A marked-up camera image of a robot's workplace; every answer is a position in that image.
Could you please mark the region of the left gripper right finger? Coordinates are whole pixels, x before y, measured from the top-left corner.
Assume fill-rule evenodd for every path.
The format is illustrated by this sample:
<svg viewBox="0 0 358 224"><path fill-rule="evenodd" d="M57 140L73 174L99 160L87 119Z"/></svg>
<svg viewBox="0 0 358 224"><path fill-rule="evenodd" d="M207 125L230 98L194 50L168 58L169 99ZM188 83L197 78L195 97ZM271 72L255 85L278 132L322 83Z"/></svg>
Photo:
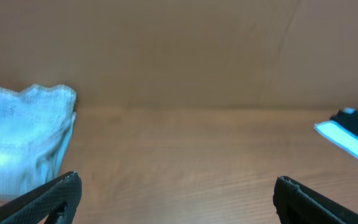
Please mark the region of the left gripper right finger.
<svg viewBox="0 0 358 224"><path fill-rule="evenodd" d="M358 224L358 214L287 177L277 178L273 204L281 224Z"/></svg>

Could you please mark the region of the light blue denim shorts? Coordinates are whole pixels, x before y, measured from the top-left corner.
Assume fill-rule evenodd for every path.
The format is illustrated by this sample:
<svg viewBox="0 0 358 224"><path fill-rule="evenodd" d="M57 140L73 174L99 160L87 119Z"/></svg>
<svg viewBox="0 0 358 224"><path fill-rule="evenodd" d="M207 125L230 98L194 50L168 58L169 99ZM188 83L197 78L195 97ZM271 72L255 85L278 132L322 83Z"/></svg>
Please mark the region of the light blue denim shorts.
<svg viewBox="0 0 358 224"><path fill-rule="evenodd" d="M0 200L58 177L76 119L76 92L66 85L0 87Z"/></svg>

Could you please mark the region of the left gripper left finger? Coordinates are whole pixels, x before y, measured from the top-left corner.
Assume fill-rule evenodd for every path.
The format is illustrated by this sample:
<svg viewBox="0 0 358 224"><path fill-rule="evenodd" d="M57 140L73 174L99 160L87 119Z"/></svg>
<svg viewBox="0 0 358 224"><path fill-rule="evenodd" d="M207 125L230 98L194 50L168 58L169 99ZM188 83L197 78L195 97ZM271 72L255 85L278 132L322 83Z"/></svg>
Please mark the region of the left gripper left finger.
<svg viewBox="0 0 358 224"><path fill-rule="evenodd" d="M0 206L0 224L71 224L81 194L78 173L67 172Z"/></svg>

